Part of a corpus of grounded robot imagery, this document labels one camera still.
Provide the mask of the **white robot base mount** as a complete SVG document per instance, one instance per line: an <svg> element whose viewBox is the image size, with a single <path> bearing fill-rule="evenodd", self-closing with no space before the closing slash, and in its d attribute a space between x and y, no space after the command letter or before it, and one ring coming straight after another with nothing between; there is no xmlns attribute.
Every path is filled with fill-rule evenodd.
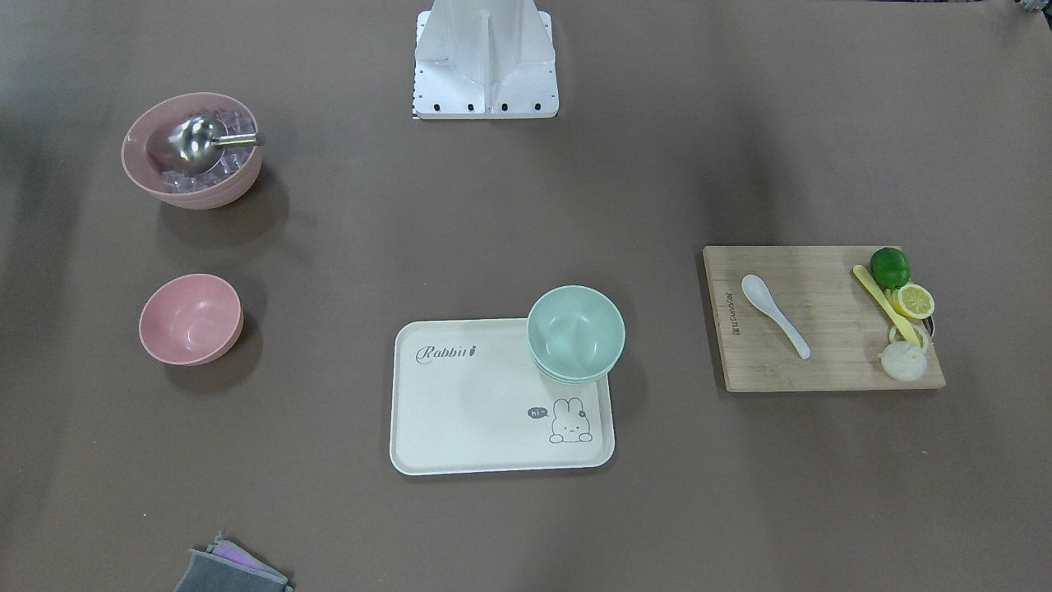
<svg viewBox="0 0 1052 592"><path fill-rule="evenodd" d="M554 118L552 18L533 1L436 1L416 19L418 120Z"/></svg>

